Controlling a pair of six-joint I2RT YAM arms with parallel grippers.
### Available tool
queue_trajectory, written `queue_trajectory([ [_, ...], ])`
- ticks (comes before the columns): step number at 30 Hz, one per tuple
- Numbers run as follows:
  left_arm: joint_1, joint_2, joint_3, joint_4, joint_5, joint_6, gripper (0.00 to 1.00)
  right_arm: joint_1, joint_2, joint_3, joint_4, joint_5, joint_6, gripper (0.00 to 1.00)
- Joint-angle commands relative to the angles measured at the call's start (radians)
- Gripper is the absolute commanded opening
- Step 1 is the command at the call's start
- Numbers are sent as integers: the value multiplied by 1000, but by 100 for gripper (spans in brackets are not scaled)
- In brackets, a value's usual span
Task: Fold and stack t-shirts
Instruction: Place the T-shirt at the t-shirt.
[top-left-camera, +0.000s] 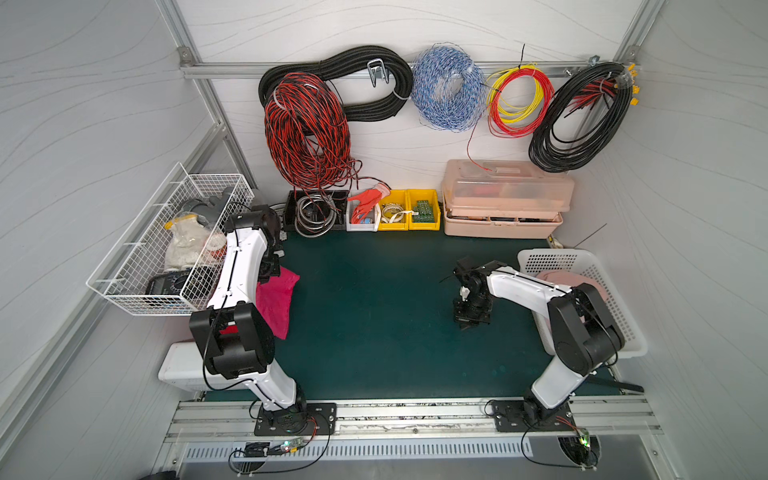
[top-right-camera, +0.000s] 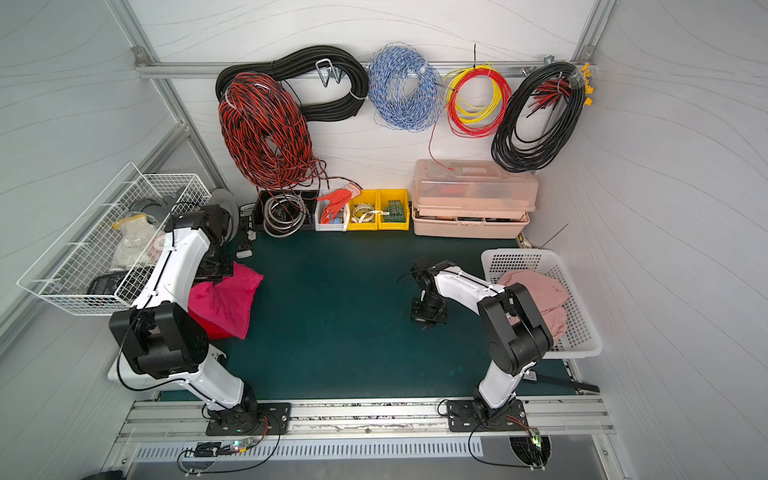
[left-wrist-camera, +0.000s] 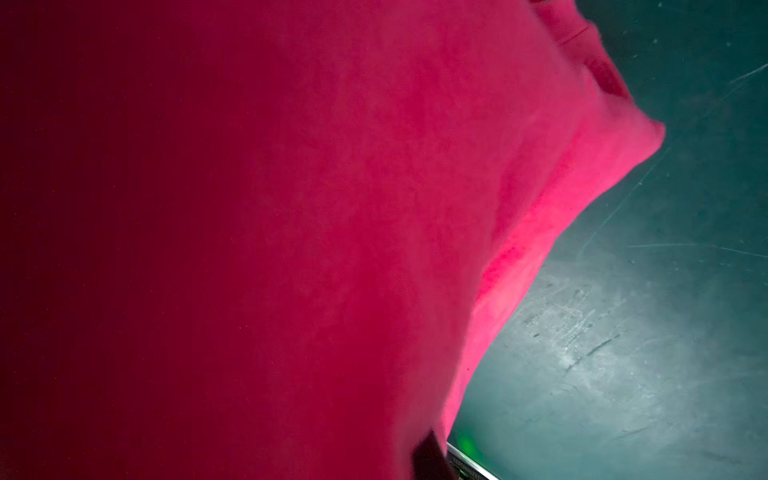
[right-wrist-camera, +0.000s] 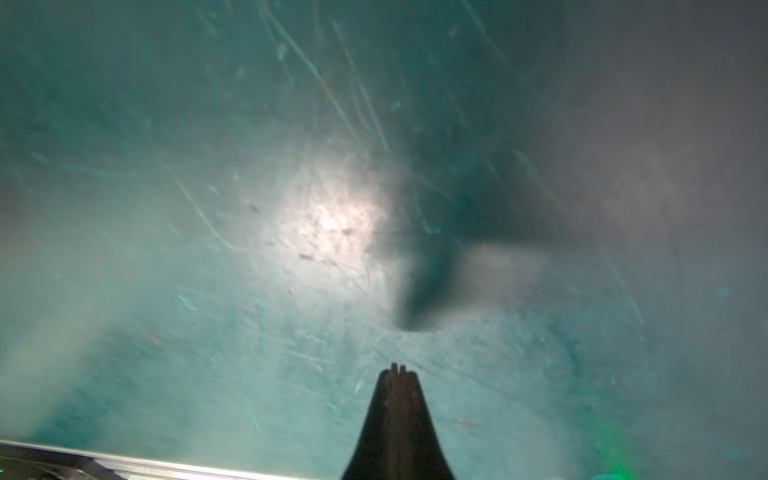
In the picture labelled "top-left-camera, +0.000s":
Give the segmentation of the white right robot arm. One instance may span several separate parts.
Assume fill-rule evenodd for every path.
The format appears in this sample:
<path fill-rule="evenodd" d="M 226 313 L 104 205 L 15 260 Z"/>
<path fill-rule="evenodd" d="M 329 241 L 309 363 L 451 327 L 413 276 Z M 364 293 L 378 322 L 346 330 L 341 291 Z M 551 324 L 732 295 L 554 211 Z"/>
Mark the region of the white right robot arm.
<path fill-rule="evenodd" d="M 618 357 L 626 340 L 598 289 L 588 283 L 561 286 L 492 261 L 461 259 L 453 270 L 460 282 L 454 320 L 464 329 L 491 320 L 493 302 L 508 300 L 550 322 L 555 351 L 523 401 L 528 420 L 551 416 L 597 367 Z"/>

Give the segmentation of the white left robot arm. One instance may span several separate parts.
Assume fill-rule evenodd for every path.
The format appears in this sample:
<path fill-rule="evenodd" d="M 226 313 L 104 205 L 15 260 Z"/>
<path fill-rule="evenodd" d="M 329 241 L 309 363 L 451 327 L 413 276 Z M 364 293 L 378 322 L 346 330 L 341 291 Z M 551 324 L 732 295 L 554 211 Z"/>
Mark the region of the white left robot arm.
<path fill-rule="evenodd" d="M 206 387 L 219 375 L 246 386 L 269 415 L 303 415 L 300 385 L 275 359 L 275 335 L 257 309 L 257 286 L 279 275 L 281 221 L 267 205 L 230 216 L 223 225 L 226 254 L 207 307 L 190 316 L 189 327 L 202 358 Z"/>

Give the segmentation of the magenta t-shirt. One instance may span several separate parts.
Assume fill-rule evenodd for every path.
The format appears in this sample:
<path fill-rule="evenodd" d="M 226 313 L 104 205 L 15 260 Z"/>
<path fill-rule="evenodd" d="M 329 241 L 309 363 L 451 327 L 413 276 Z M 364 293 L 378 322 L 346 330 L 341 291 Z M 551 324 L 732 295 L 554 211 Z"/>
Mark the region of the magenta t-shirt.
<path fill-rule="evenodd" d="M 286 340 L 289 333 L 293 291 L 299 280 L 299 275 L 281 267 L 278 276 L 259 282 L 256 288 L 256 308 L 280 340 Z"/>

